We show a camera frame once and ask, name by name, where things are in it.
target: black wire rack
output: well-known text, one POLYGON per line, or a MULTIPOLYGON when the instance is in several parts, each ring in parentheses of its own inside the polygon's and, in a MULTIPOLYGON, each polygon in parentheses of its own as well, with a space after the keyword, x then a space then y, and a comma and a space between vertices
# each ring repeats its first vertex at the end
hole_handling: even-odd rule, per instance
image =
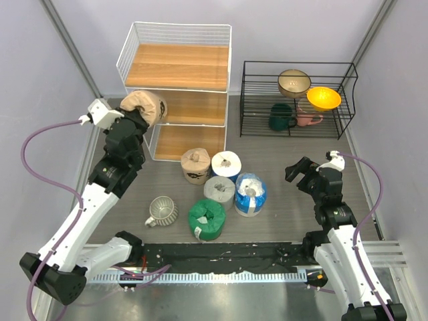
POLYGON ((240 135, 329 137, 339 139, 355 116, 354 89, 358 74, 355 65, 347 62, 261 62, 244 61, 241 85, 240 135), (283 114, 274 106, 291 108, 287 115, 302 117, 302 110, 312 108, 306 94, 299 98, 287 98, 278 89, 278 76, 285 70, 301 70, 311 79, 311 88, 329 87, 336 90, 342 101, 339 107, 317 112, 313 109, 308 117, 314 116, 308 126, 294 126, 292 121, 286 128, 275 128, 272 123, 283 114))

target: yellow bowl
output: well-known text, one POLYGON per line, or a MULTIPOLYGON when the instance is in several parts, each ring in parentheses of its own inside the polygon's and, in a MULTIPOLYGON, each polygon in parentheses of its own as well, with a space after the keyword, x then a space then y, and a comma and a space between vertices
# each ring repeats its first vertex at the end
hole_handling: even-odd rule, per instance
POLYGON ((319 112, 335 109, 342 102, 342 98, 338 92, 327 87, 311 88, 306 96, 314 109, 319 112))

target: wooden shelf board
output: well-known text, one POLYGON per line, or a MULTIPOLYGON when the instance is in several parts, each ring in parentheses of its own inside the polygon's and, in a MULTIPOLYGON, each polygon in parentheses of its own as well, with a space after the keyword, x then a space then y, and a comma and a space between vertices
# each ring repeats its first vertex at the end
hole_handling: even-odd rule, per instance
POLYGON ((224 150, 224 127, 162 126, 155 159, 179 161, 192 148, 205 148, 210 157, 224 150))
POLYGON ((125 81, 136 88, 227 89, 229 47, 144 43, 125 81))
POLYGON ((154 92, 167 101, 168 114, 163 122, 213 126, 225 124, 227 94, 175 90, 154 92))

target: brown paper wrapped roll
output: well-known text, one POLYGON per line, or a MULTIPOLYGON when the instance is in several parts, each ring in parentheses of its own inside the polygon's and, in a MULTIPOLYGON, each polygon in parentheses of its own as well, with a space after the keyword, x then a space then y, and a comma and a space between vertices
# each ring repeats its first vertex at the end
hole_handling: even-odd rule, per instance
POLYGON ((150 127, 167 115, 165 99, 147 90, 131 92, 122 100, 120 108, 129 112, 137 109, 150 127))
POLYGON ((204 184, 211 174, 211 159, 203 148, 188 150, 181 157, 181 167, 186 180, 192 184, 204 184))

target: pink mug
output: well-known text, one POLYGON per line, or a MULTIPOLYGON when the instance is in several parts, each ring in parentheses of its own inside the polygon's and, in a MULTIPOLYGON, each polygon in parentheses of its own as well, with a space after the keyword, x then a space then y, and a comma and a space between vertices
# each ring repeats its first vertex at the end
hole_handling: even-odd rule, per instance
POLYGON ((297 104, 297 125, 301 127, 319 124, 323 119, 323 115, 316 113, 309 104, 307 99, 301 99, 297 104))

